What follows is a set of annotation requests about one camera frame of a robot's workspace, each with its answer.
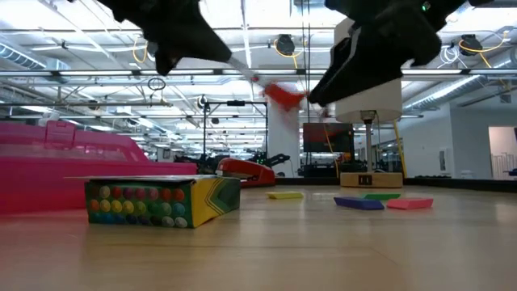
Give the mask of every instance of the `white wall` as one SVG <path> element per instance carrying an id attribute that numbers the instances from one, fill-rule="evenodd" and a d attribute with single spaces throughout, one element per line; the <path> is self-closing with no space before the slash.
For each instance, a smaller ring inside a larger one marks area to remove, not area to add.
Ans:
<path id="1" fill-rule="evenodd" d="M 489 127 L 490 153 L 493 155 L 513 154 L 517 156 L 515 127 Z"/>
<path id="2" fill-rule="evenodd" d="M 490 159 L 490 126 L 517 126 L 517 111 L 453 108 L 456 176 L 472 171 L 474 179 L 492 179 Z"/>
<path id="3" fill-rule="evenodd" d="M 451 116 L 448 105 L 425 112 L 424 118 L 402 120 L 399 132 L 404 144 L 407 175 L 453 175 L 455 151 L 452 147 Z M 439 152 L 446 150 L 446 171 L 441 171 Z"/>

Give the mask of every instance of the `white column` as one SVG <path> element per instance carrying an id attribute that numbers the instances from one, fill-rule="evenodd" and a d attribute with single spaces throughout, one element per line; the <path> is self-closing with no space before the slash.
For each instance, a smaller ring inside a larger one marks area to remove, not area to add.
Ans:
<path id="1" fill-rule="evenodd" d="M 286 178 L 298 177 L 297 171 L 300 167 L 300 124 L 298 122 L 299 112 L 292 109 L 285 112 L 276 103 L 269 104 L 268 118 L 268 156 L 286 154 L 291 157 L 290 161 L 273 167 L 275 173 L 283 172 Z"/>

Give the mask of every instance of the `yellow cable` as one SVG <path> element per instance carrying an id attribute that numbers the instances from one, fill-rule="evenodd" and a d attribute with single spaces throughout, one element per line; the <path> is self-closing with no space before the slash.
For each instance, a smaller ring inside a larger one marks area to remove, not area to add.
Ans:
<path id="1" fill-rule="evenodd" d="M 486 59 L 485 55 L 483 55 L 483 53 L 479 53 L 479 55 L 481 56 L 481 58 L 485 62 L 486 66 L 488 66 L 489 68 L 492 68 L 492 65 L 488 62 L 488 60 Z M 510 86 L 508 86 L 508 84 L 506 84 L 506 82 L 504 82 L 501 78 L 499 79 L 499 81 L 508 91 L 511 90 Z"/>
<path id="2" fill-rule="evenodd" d="M 326 131 L 326 124 L 323 124 L 323 129 L 325 130 L 326 141 L 329 143 L 329 148 L 330 148 L 330 152 L 332 153 L 332 158 L 334 159 L 334 163 L 336 164 L 336 176 L 339 179 L 339 165 L 338 165 L 338 161 L 336 161 L 336 158 L 334 157 L 334 151 L 332 150 L 332 145 L 330 144 L 329 133 Z"/>
<path id="3" fill-rule="evenodd" d="M 145 42 L 144 59 L 141 60 L 141 59 L 139 59 L 137 57 L 137 42 L 138 42 L 138 39 L 139 39 L 139 37 L 137 37 L 135 39 L 135 43 L 132 46 L 132 57 L 135 59 L 136 62 L 139 62 L 139 63 L 143 64 L 143 63 L 145 63 L 145 60 L 147 60 L 147 45 L 149 45 L 149 42 L 148 41 Z"/>
<path id="4" fill-rule="evenodd" d="M 488 62 L 488 60 L 486 60 L 486 57 L 483 53 L 479 53 L 479 55 L 481 56 L 481 58 L 483 59 L 483 61 L 485 62 L 486 66 L 488 66 L 489 68 L 492 69 L 492 65 L 490 65 L 490 63 Z"/>
<path id="5" fill-rule="evenodd" d="M 273 42 L 273 48 L 275 48 L 276 53 L 278 53 L 278 54 L 279 54 L 280 56 L 282 56 L 282 57 L 298 57 L 298 56 L 300 56 L 300 55 L 301 55 L 301 53 L 303 53 L 303 51 L 301 51 L 301 52 L 299 52 L 297 55 L 292 55 L 292 56 L 284 55 L 283 53 L 281 53 L 281 52 L 278 50 L 278 48 L 276 48 L 276 43 L 277 43 L 277 42 L 278 42 L 278 40 L 275 40 L 275 41 Z"/>
<path id="6" fill-rule="evenodd" d="M 494 46 L 493 48 L 488 48 L 488 49 L 471 49 L 471 48 L 467 48 L 467 47 L 465 47 L 465 46 L 463 46 L 463 45 L 462 45 L 462 44 L 463 44 L 463 42 L 464 42 L 463 40 L 461 40 L 461 41 L 460 41 L 460 43 L 459 43 L 458 45 L 460 46 L 460 48 L 462 48 L 462 49 L 464 49 L 464 50 L 466 50 L 466 51 L 469 51 L 469 52 L 473 52 L 473 53 L 487 53 L 487 52 L 491 52 L 491 51 L 493 51 L 493 50 L 495 50 L 495 49 L 499 49 L 499 48 L 501 48 L 502 44 L 504 44 L 504 40 L 505 40 L 505 39 L 506 39 L 506 32 L 505 32 L 505 33 L 503 33 L 503 35 L 502 35 L 502 40 L 501 40 L 501 43 L 500 43 L 500 44 L 498 44 L 498 45 Z"/>

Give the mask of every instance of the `pink block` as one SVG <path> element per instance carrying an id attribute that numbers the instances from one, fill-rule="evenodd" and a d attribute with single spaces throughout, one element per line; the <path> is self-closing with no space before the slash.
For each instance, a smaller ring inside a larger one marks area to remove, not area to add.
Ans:
<path id="1" fill-rule="evenodd" d="M 433 205 L 432 198 L 405 198 L 389 200 L 386 206 L 391 209 L 425 209 Z"/>

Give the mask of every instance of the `wooden floor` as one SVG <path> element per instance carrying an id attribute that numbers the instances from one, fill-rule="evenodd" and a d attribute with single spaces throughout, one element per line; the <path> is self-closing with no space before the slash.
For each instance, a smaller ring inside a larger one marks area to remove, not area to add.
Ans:
<path id="1" fill-rule="evenodd" d="M 267 200 L 197 230 L 89 226 L 85 211 L 0 218 L 0 290 L 515 290 L 517 196 L 405 188 L 419 211 L 338 208 L 335 195 Z"/>

